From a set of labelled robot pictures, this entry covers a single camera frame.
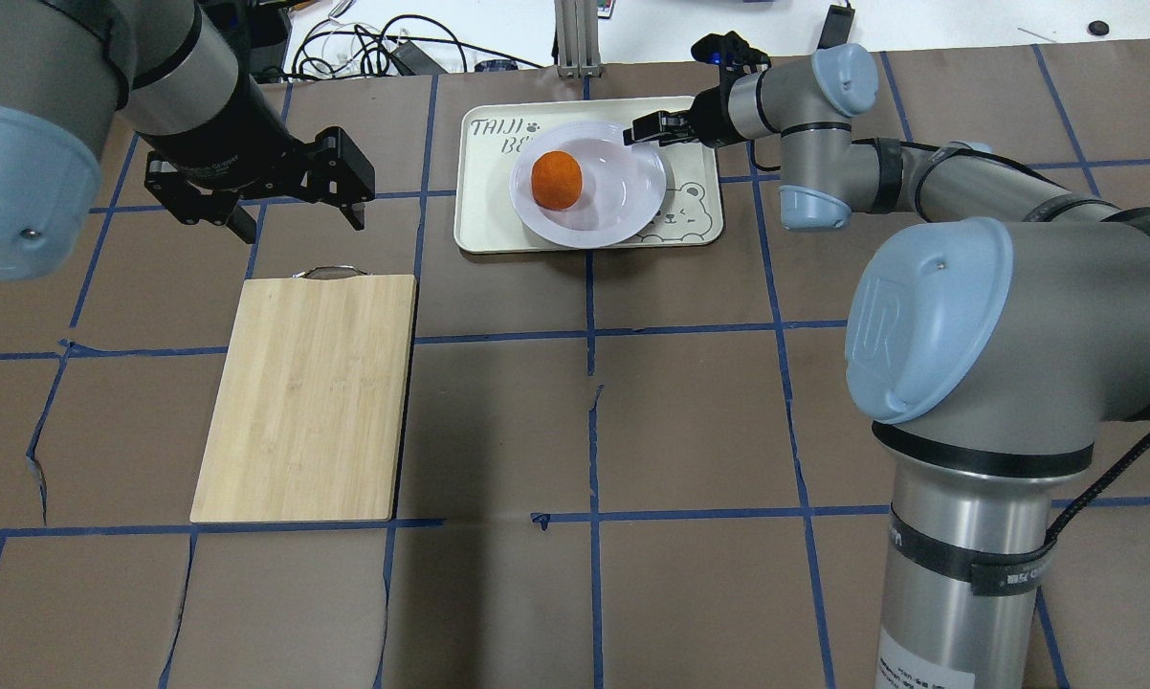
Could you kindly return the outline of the black wide gripper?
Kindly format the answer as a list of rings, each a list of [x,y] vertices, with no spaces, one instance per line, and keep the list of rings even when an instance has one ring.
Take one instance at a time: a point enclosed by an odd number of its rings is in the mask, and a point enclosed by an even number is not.
[[[182,223],[224,225],[253,245],[256,219],[241,201],[291,197],[339,209],[353,231],[365,230],[375,170],[342,127],[310,143],[268,127],[150,137],[150,145],[144,187]]]

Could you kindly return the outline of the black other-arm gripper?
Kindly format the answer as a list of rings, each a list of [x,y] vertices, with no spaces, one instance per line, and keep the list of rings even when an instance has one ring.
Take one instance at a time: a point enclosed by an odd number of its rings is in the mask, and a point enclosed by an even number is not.
[[[758,140],[772,133],[762,115],[762,71],[767,53],[751,47],[736,32],[705,35],[692,58],[716,66],[719,84],[697,93],[689,112],[653,112],[635,118],[623,131],[623,145],[702,143],[710,148]]]

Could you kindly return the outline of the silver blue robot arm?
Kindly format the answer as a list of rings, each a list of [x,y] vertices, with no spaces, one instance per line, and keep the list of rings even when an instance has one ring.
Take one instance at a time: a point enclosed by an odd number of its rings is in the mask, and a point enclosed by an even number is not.
[[[776,137],[793,232],[919,215],[848,315],[848,389],[896,462],[875,684],[1017,688],[1061,533],[1150,445],[1150,208],[975,144],[856,140],[880,87],[862,45],[773,66],[706,35],[692,54],[719,84],[624,144]]]

